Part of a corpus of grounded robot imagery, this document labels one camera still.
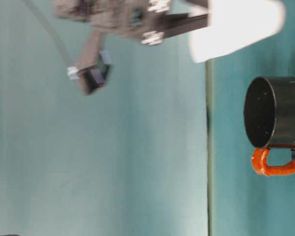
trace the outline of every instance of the teal wall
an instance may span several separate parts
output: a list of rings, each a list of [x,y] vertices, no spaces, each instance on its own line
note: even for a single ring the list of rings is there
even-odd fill
[[[89,26],[35,2],[76,57]],[[207,235],[204,65],[186,35],[106,45],[111,80],[84,97],[33,15],[0,0],[0,235]]]
[[[287,21],[282,32],[212,62],[212,236],[295,236],[295,175],[258,176],[243,123],[244,97],[253,78],[295,75],[295,0],[283,2]],[[277,149],[268,162],[289,160],[289,150]]]

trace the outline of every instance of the mug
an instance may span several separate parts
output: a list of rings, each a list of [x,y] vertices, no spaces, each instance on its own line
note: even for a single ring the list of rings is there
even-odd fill
[[[255,78],[244,105],[247,137],[256,148],[251,161],[256,173],[285,176],[295,173],[295,77]],[[292,160],[283,166],[269,166],[271,148],[290,148]]]

